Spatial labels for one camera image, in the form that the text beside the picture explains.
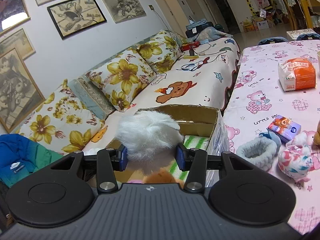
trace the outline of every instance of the blue gripper pad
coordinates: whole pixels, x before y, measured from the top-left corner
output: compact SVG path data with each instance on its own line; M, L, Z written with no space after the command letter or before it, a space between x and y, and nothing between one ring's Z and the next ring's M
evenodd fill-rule
M127 152L128 152L127 147L124 147L124 149L121 152L120 171L125 171L125 168L127 167L127 164L128 164Z
M179 146L177 146L175 158L176 158L176 162L178 164L179 169L181 171L185 170L186 162L183 157L183 150Z

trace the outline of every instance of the red object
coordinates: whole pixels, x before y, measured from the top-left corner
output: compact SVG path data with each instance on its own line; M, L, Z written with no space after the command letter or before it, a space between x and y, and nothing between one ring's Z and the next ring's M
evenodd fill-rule
M195 42L190 42L188 44L184 44L181 47L181 51L185 51L185 50L190 50L190 49L194 49L200 46L200 42L199 41L195 41Z

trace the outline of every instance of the brown bear print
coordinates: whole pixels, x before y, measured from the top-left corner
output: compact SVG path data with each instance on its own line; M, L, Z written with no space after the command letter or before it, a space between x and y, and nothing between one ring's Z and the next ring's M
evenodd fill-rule
M192 83L192 81L182 82L177 81L167 88L161 88L156 90L156 92L163 93L164 95L158 96L156 102L164 104L171 98L178 98L183 96L191 87L194 87L197 83Z

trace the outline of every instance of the green striped towel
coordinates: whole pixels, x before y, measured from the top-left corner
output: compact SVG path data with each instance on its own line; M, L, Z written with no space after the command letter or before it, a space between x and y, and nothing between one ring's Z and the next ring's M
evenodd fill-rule
M183 144L187 149L198 148L206 150L209 144L209 138L195 135L186 135ZM183 181L186 181L189 173L188 171L180 171L176 161L170 167L169 172L176 179L181 179Z

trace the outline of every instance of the table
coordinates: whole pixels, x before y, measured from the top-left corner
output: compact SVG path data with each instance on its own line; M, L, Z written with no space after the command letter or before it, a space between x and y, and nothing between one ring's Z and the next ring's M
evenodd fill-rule
M266 131L278 114L299 123L312 142L320 119L319 50L319 40L291 41L244 49L235 89L223 117L225 125L229 127L231 151L236 151L240 145ZM302 56L314 65L316 82L319 84L312 89L284 92L278 79L278 63ZM252 94L257 91L262 91L266 99L270 100L270 107L254 114L246 107ZM315 170L309 173L311 180L304 184L295 183L283 174L278 168L277 158L268 171L294 190L297 202L289 224L301 234L311 231L320 222L320 150L313 147L312 155Z

